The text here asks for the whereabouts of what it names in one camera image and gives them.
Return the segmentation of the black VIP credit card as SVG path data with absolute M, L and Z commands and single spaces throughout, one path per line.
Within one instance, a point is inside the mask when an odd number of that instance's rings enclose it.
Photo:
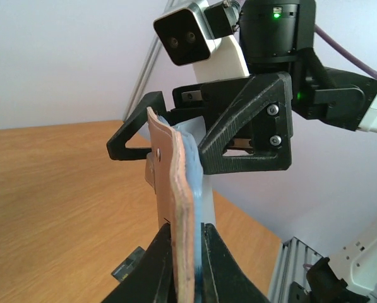
M 144 254 L 145 250 L 141 246 L 138 246 L 121 264 L 119 264 L 112 271 L 112 277 L 114 277 L 119 283 L 122 283 L 137 267 Z

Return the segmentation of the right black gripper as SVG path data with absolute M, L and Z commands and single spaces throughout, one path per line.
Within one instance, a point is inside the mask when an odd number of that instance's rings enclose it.
M 288 73 L 211 81 L 180 86 L 172 91 L 171 123 L 202 116 L 212 126 L 198 146 L 205 174 L 287 170 L 292 163 L 292 81 Z M 147 107 L 164 115 L 162 92 L 143 96 L 131 115 L 106 144 L 111 160 L 143 160 L 151 148 L 128 148 L 126 143 L 148 121 Z M 240 131 L 252 153 L 225 156 L 227 145 Z

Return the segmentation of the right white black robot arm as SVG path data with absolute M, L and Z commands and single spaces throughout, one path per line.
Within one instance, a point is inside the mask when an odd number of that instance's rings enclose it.
M 153 22 L 193 85 L 143 96 L 107 142 L 144 160 L 159 231 L 113 276 L 106 302 L 266 302 L 215 226 L 211 175 L 287 170 L 292 114 L 377 133 L 377 71 L 315 23 L 314 1 L 185 1 Z

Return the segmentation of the pink leather card holder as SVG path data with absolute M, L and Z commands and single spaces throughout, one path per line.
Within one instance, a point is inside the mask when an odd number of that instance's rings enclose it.
M 174 287 L 178 302 L 203 300 L 201 228 L 215 224 L 210 178 L 203 173 L 198 145 L 205 121 L 196 117 L 174 126 L 147 108 L 151 152 L 145 179 L 157 195 L 159 224 L 171 226 Z

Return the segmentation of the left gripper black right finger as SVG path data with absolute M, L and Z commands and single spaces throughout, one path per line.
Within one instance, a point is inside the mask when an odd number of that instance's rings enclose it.
M 202 225 L 202 301 L 268 302 L 243 273 L 216 227 Z

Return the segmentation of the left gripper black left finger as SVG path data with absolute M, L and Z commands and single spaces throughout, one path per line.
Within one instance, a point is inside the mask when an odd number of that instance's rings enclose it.
M 175 302 L 171 226 L 163 224 L 136 268 L 104 302 Z

